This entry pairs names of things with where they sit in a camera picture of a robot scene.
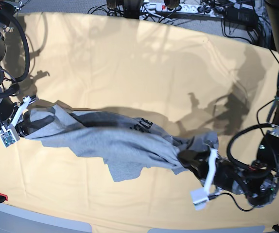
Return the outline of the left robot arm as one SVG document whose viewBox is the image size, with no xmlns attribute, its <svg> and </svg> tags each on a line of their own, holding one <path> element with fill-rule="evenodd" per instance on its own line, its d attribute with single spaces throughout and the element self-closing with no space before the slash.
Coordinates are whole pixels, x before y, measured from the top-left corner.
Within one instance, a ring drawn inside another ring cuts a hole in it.
<svg viewBox="0 0 279 233">
<path fill-rule="evenodd" d="M 279 0 L 265 1 L 272 27 L 273 40 L 279 54 Z M 253 130 L 267 129 L 258 147 L 256 159 L 251 164 L 233 157 L 233 143 L 242 135 Z M 211 134 L 201 135 L 178 154 L 182 166 L 191 171 L 202 187 L 191 192 L 196 210 L 221 195 L 243 194 L 252 208 L 270 204 L 279 190 L 279 73 L 277 92 L 265 123 L 250 126 L 229 141 L 226 158 L 219 155 Z"/>
</svg>

